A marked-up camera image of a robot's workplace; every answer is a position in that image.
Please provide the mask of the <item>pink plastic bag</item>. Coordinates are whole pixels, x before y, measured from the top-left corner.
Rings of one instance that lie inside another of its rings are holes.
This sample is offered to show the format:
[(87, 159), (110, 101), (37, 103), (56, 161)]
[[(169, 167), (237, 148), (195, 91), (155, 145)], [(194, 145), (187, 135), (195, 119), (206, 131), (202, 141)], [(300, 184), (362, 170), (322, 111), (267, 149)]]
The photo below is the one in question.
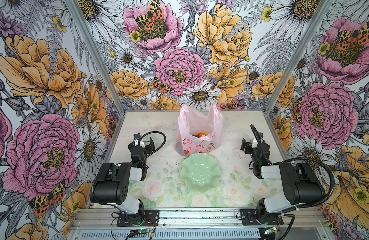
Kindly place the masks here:
[[(178, 154), (188, 157), (197, 153), (210, 153), (221, 146), (224, 118), (216, 105), (209, 108), (207, 115), (182, 105), (177, 123), (173, 148)], [(206, 133), (207, 136), (198, 138), (199, 133)]]

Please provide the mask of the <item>red orange mango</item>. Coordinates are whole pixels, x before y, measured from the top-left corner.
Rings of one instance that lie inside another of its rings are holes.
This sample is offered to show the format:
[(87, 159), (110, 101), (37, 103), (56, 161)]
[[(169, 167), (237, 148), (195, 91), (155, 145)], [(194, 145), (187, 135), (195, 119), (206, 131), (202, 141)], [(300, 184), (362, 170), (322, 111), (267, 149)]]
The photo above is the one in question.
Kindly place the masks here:
[(198, 137), (198, 138), (205, 137), (205, 136), (207, 136), (207, 134), (206, 134), (206, 133), (199, 133), (199, 134), (197, 134), (197, 137)]

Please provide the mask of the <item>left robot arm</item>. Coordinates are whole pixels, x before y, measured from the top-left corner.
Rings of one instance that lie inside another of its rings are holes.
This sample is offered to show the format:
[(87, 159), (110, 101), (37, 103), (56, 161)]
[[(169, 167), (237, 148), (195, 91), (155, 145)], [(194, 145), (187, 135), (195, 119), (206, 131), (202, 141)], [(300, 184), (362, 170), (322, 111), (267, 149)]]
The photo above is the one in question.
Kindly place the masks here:
[(133, 141), (128, 145), (131, 161), (104, 163), (93, 182), (89, 199), (92, 203), (108, 205), (119, 211), (118, 227), (148, 226), (147, 215), (141, 200), (128, 193), (131, 182), (142, 182), (147, 175), (146, 159), (155, 150), (153, 140)]

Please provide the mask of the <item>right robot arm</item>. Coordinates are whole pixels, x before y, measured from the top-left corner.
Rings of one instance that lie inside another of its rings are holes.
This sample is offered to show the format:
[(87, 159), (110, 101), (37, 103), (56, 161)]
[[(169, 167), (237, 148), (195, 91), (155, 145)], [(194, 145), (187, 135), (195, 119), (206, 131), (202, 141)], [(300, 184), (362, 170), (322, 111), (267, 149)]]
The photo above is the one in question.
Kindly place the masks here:
[(242, 140), (240, 149), (250, 155), (249, 169), (255, 177), (262, 180), (280, 180), (282, 188), (272, 197), (258, 201), (254, 211), (240, 211), (242, 221), (260, 225), (282, 223), (281, 215), (297, 208), (319, 205), (326, 197), (318, 177), (308, 163), (313, 160), (289, 160), (272, 163), (269, 145), (265, 141)]

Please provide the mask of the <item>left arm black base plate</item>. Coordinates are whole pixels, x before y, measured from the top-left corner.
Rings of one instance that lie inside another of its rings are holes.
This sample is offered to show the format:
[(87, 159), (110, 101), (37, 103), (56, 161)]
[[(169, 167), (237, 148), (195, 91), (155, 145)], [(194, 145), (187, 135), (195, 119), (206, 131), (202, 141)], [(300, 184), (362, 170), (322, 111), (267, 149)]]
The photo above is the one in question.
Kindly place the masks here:
[(135, 215), (120, 214), (117, 218), (117, 227), (157, 227), (159, 210), (144, 210)]

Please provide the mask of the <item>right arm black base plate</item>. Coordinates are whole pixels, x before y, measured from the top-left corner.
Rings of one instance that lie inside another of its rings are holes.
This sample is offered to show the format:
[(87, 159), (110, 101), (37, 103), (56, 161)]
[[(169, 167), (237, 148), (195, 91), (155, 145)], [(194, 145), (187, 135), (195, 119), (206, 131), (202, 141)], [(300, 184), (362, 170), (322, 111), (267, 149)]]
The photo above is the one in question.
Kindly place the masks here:
[(239, 217), (244, 226), (256, 225), (283, 225), (281, 215), (270, 214), (264, 211), (259, 213), (257, 209), (241, 209), (239, 210)]

